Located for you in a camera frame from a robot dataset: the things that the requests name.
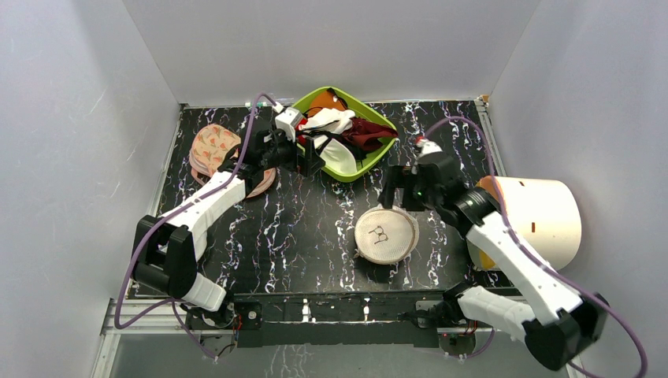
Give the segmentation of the white mesh laundry bag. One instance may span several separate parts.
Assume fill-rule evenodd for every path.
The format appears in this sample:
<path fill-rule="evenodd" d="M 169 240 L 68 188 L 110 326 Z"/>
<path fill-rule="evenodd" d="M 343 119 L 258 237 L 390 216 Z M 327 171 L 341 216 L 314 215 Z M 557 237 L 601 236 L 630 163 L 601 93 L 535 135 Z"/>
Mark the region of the white mesh laundry bag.
<path fill-rule="evenodd" d="M 404 209 L 376 206 L 364 212 L 354 226 L 357 255 L 378 265 L 392 265 L 416 248 L 418 221 Z"/>

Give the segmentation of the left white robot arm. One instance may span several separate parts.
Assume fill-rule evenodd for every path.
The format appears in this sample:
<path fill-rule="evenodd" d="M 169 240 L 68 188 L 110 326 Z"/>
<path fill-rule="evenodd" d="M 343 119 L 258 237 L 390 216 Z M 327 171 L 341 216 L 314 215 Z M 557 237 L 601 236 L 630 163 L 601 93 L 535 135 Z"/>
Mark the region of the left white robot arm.
<path fill-rule="evenodd" d="M 130 277 L 202 309 L 217 328 L 229 326 L 236 308 L 225 300 L 227 291 L 198 271 L 208 229 L 263 181 L 265 171 L 281 168 L 308 176 L 324 167 L 320 153 L 309 136 L 276 128 L 247 132 L 190 198 L 160 217 L 139 221 Z"/>

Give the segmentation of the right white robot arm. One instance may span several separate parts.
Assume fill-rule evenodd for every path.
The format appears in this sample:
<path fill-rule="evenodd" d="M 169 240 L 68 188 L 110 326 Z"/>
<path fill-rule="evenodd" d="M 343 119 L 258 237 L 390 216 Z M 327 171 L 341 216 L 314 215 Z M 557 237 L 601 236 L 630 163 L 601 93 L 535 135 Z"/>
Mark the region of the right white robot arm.
<path fill-rule="evenodd" d="M 454 326 L 480 321 L 522 341 L 545 368 L 557 371 L 598 341 L 607 320 L 599 294 L 584 295 L 556 279 L 556 271 L 505 224 L 499 196 L 462 182 L 444 152 L 426 154 L 412 166 L 389 168 L 378 202 L 390 209 L 396 190 L 409 211 L 433 210 L 468 242 L 480 247 L 520 291 L 514 301 L 480 286 L 459 283 L 418 315 Z"/>

